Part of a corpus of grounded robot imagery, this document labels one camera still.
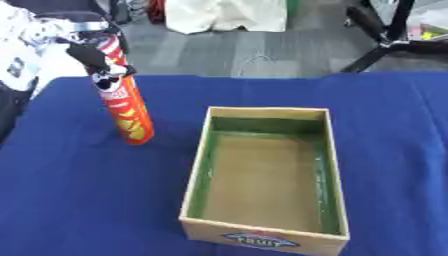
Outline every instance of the chair leg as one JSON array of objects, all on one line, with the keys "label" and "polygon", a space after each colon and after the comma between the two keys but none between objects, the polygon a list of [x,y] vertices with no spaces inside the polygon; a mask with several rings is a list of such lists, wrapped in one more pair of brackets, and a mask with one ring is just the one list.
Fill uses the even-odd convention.
[{"label": "chair leg", "polygon": [[377,47],[363,57],[348,65],[344,69],[341,70],[342,73],[359,73],[366,70],[368,67],[372,66],[375,62],[380,60],[386,54],[389,53],[389,49]]},{"label": "chair leg", "polygon": [[347,8],[347,17],[355,23],[356,26],[361,28],[364,33],[370,36],[377,42],[382,41],[381,33],[382,27],[378,26],[367,14],[365,14],[360,8],[350,6]]},{"label": "chair leg", "polygon": [[415,0],[400,0],[398,2],[392,23],[387,29],[387,38],[389,38],[390,41],[399,39],[406,31],[406,22],[414,7],[414,3]]},{"label": "chair leg", "polygon": [[406,44],[396,44],[392,51],[406,51],[417,54],[448,54],[446,41],[410,41]]}]

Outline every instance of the green box lining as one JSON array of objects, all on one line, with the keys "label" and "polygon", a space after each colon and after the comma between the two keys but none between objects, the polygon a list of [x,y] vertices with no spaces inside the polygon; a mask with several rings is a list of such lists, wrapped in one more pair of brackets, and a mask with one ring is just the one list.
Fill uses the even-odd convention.
[{"label": "green box lining", "polygon": [[325,121],[294,120],[280,118],[227,118],[212,117],[207,133],[204,155],[199,166],[187,215],[201,218],[206,207],[210,179],[213,175],[214,156],[218,137],[222,134],[234,136],[300,138],[314,145],[316,160],[316,189],[322,233],[340,234],[339,218],[331,174],[331,160],[327,150]]}]

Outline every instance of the clutter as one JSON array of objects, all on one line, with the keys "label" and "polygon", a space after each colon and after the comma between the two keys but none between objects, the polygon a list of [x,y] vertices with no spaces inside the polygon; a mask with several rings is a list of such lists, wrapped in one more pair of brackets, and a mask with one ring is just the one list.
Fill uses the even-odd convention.
[{"label": "clutter", "polygon": [[147,15],[153,24],[165,22],[165,0],[149,0]]},{"label": "clutter", "polygon": [[166,0],[166,24],[191,34],[207,30],[282,32],[286,29],[285,0]]}]

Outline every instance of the wooden box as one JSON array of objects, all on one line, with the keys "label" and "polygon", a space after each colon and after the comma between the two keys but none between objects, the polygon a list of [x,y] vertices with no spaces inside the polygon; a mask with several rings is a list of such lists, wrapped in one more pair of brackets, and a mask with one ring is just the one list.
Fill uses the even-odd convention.
[{"label": "wooden box", "polygon": [[209,108],[179,219],[193,240],[338,255],[349,230],[328,110]]}]

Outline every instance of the box label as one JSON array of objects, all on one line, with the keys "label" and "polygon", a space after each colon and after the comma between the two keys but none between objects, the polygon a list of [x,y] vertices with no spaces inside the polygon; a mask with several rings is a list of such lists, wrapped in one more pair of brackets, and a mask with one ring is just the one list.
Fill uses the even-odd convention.
[{"label": "box label", "polygon": [[278,248],[278,247],[297,247],[297,243],[281,239],[279,237],[272,237],[266,235],[259,235],[254,233],[233,233],[224,234],[223,237],[236,241],[240,244],[257,247],[257,248]]}]

